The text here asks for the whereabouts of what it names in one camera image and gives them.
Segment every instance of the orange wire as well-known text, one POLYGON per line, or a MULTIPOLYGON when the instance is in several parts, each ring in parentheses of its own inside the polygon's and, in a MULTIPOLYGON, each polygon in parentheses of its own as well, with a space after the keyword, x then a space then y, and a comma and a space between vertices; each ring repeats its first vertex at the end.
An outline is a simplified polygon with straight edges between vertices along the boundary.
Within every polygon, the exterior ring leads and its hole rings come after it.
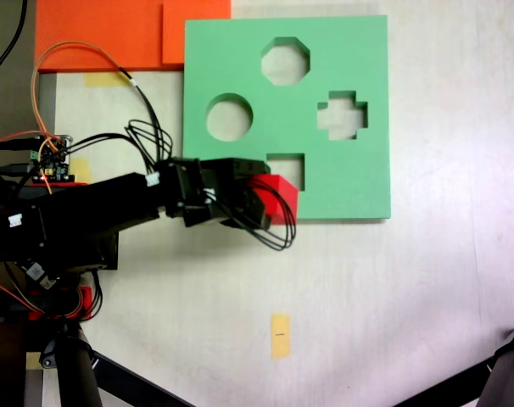
POLYGON ((36 312, 36 309, 33 309, 30 307, 30 305, 28 303, 26 303, 23 299, 21 299, 20 297, 18 297, 17 295, 11 293, 9 290, 7 290, 6 288, 4 288, 2 285, 0 285, 0 288, 8 295, 14 297, 15 299, 17 299, 18 301, 20 301, 26 308, 30 309, 31 311, 33 312, 36 312))
POLYGON ((72 311, 70 314, 65 315, 66 318, 72 318, 73 316, 77 316, 84 306, 84 298, 81 295, 80 288, 77 287, 76 290, 78 290, 78 295, 80 296, 78 307, 76 307, 76 309, 72 311))
MULTIPOLYGON (((42 149, 44 148, 44 146, 46 145, 47 142, 48 142, 48 139, 44 140, 44 142, 41 144, 40 148, 38 149, 38 162, 39 163, 40 163, 40 160, 42 158, 42 149)), ((42 168, 40 169, 40 177, 44 181, 44 184, 46 184, 47 191, 51 195, 52 194, 52 188, 50 187, 50 183, 47 181, 47 176, 46 176, 46 174, 44 174, 44 170, 42 168)))
POLYGON ((58 42, 57 44, 53 44, 50 48, 48 48, 46 51, 42 53, 42 55, 38 58, 35 64, 35 68, 33 69, 33 75, 31 77, 31 104, 33 107, 33 113, 35 114, 36 123, 40 127, 40 129, 44 132, 46 132, 46 125, 44 125, 44 121, 42 120, 42 117, 40 116, 40 111, 38 110, 38 103, 36 101, 36 78, 38 77, 38 70, 40 68, 40 65, 44 61, 44 59, 55 49, 61 48, 61 47, 68 47, 68 46, 77 46, 77 47, 87 47, 91 48, 95 51, 99 51, 102 53, 107 59, 112 62, 118 69, 120 68, 120 65, 115 61, 114 58, 110 56, 109 53, 104 51, 101 47, 92 44, 90 42, 85 41, 62 41, 58 42))

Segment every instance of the robotic arm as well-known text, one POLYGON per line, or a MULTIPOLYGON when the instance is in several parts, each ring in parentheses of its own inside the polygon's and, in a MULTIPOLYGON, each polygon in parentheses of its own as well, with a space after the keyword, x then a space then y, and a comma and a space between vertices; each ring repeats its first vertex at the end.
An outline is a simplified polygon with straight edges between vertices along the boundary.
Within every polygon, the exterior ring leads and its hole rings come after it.
POLYGON ((13 261, 49 289, 67 271, 116 268, 118 232, 155 220, 161 211, 182 217, 187 227, 219 221, 266 231, 274 189, 258 186, 267 185, 269 174, 256 160, 168 159, 147 176, 133 173, 19 199, 0 212, 0 260, 13 261))

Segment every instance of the metal stand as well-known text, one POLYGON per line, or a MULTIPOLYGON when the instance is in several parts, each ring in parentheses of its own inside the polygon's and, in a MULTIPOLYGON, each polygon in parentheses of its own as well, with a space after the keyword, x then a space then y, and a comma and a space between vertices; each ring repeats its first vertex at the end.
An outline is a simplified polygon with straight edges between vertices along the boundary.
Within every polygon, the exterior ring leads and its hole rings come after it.
POLYGON ((514 407, 514 331, 494 356, 447 379, 396 407, 514 407))
POLYGON ((94 352, 77 322, 62 326, 42 352, 41 363, 45 369, 57 368, 63 407, 102 407, 99 388, 135 407, 192 406, 94 352))

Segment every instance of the octagonal hole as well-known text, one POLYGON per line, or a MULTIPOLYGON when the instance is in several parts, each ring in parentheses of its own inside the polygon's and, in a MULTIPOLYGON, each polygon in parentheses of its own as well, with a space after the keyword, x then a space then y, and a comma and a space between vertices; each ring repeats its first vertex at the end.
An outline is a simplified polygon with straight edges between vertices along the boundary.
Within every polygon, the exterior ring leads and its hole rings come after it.
POLYGON ((263 51, 261 71, 274 85, 294 85, 310 72, 310 50, 294 36, 274 38, 263 51))
POLYGON ((235 142, 244 137, 254 121, 248 101, 236 93, 215 97, 208 108, 208 132, 223 142, 235 142))

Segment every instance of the red wire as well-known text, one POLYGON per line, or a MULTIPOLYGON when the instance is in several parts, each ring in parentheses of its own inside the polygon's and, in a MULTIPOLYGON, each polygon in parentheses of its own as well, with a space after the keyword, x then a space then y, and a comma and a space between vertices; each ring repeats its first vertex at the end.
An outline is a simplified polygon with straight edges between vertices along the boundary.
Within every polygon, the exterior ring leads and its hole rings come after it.
POLYGON ((77 316, 80 313, 80 311, 83 308, 83 306, 84 306, 84 296, 82 295, 82 293, 80 291, 80 288, 77 288, 77 290, 78 290, 78 295, 80 296, 80 298, 79 298, 80 304, 78 305, 77 309, 75 309, 70 314, 66 315, 67 318, 72 318, 72 317, 77 316))
POLYGON ((23 299, 21 299, 20 297, 18 297, 17 295, 11 293, 9 290, 7 290, 6 288, 4 288, 2 285, 0 285, 0 288, 8 295, 11 295, 12 297, 14 297, 15 299, 17 299, 18 301, 20 301, 26 308, 30 309, 31 311, 33 312, 36 312, 36 309, 33 309, 29 306, 28 303, 26 303, 23 299))

